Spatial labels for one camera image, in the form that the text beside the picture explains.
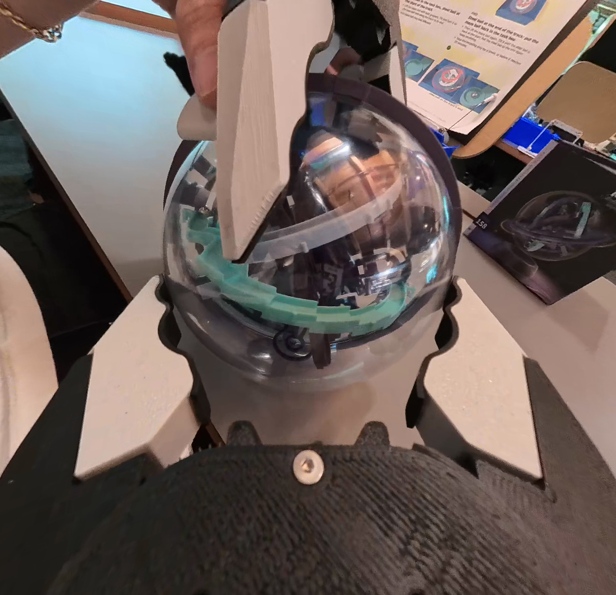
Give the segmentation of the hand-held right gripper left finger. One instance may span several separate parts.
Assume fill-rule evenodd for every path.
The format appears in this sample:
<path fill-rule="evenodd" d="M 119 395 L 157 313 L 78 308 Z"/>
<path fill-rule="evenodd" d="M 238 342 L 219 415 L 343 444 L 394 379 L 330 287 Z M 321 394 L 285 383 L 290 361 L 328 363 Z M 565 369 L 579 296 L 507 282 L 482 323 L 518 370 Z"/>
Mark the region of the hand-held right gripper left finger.
<path fill-rule="evenodd" d="M 86 480 L 139 455 L 166 468 L 192 454 L 201 421 L 191 401 L 196 374 L 168 346 L 171 307 L 154 276 L 90 355 L 91 369 L 74 476 Z"/>

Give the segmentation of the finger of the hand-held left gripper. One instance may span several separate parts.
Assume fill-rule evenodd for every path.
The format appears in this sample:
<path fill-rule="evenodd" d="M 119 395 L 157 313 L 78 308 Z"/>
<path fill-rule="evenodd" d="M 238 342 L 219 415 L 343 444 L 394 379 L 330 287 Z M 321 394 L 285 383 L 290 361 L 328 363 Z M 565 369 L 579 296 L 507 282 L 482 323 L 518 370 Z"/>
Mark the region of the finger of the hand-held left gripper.
<path fill-rule="evenodd" d="M 362 81 L 387 92 L 402 105 L 408 106 L 404 60 L 396 42 L 379 53 L 367 52 L 362 57 Z"/>
<path fill-rule="evenodd" d="M 222 21 L 217 199 L 227 260 L 245 259 L 289 183 L 307 71 L 333 27 L 331 0 L 242 0 Z"/>

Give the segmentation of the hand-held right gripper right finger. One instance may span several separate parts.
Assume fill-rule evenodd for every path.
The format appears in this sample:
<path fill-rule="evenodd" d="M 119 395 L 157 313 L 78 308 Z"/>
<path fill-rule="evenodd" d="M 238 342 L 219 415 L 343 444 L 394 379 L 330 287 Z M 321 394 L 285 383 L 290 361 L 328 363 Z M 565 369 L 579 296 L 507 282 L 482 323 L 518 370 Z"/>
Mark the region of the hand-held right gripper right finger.
<path fill-rule="evenodd" d="M 543 479 L 526 353 L 469 284 L 456 276 L 422 362 L 405 419 L 424 445 L 463 466 L 484 461 Z"/>

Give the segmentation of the clear plastic maze ball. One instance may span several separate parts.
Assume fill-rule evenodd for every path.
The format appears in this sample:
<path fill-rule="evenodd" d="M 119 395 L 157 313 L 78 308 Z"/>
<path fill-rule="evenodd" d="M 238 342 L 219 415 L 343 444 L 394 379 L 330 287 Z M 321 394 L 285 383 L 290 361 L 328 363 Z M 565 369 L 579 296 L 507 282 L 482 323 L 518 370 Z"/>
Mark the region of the clear plastic maze ball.
<path fill-rule="evenodd" d="M 381 88 L 310 74 L 291 178 L 246 259 L 222 252 L 215 142 L 166 196 L 165 286 L 193 358 L 285 391 L 365 381 L 401 359 L 445 305 L 461 235 L 450 160 Z"/>

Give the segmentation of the person's left forearm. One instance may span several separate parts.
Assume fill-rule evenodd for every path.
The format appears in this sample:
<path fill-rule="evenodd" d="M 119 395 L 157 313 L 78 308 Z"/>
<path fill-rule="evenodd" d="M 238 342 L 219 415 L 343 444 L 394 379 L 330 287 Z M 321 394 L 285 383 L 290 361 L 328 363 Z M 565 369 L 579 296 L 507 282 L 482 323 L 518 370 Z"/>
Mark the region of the person's left forearm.
<path fill-rule="evenodd" d="M 27 29 L 10 16 L 1 14 L 1 57 L 19 49 L 33 39 L 30 29 L 51 29 L 80 14 L 98 0 L 1 0 L 1 6 L 18 16 Z"/>

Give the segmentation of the person's left hand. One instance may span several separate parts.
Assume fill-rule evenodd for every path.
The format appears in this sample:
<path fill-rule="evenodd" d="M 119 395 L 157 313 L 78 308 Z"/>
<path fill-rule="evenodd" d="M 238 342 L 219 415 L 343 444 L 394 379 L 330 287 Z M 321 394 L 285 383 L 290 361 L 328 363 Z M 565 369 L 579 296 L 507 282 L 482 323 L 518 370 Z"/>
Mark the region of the person's left hand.
<path fill-rule="evenodd" d="M 218 36 L 228 0 L 152 0 L 175 20 L 195 95 L 216 111 Z"/>

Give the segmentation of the printed instruction sheet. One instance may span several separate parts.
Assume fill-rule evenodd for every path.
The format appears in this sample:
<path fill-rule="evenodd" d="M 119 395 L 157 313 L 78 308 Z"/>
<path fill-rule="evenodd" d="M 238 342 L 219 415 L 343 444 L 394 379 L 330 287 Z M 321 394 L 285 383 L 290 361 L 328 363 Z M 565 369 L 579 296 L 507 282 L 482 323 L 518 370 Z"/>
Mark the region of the printed instruction sheet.
<path fill-rule="evenodd" d="M 400 0 L 407 105 L 469 136 L 600 0 Z"/>

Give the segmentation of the brown cardboard backing board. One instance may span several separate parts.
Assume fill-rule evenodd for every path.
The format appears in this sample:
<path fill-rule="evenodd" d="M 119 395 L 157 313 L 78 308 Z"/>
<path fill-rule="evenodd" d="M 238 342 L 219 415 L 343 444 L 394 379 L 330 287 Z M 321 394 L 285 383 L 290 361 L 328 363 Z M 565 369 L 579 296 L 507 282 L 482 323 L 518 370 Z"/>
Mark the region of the brown cardboard backing board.
<path fill-rule="evenodd" d="M 527 108 L 596 42 L 600 34 L 593 34 L 590 12 L 601 1 L 586 0 L 473 137 L 465 137 L 466 144 L 454 151 L 453 158 L 473 158 L 496 145 Z"/>

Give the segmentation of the tan board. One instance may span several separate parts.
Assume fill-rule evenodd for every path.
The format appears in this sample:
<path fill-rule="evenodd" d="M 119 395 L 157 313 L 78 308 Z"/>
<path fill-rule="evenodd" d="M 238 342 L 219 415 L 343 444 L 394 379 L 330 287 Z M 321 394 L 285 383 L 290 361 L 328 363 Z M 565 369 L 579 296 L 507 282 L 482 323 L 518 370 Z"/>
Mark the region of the tan board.
<path fill-rule="evenodd" d="M 591 62 L 572 65 L 536 105 L 544 122 L 559 121 L 591 144 L 615 136 L 615 72 Z"/>

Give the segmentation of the dark printed toy box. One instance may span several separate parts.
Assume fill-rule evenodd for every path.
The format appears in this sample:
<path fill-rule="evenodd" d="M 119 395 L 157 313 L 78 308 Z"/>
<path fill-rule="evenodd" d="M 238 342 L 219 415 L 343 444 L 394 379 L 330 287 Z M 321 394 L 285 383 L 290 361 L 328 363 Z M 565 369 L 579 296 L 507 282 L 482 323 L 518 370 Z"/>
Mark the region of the dark printed toy box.
<path fill-rule="evenodd" d="M 550 142 L 465 237 L 552 305 L 615 271 L 615 162 Z"/>

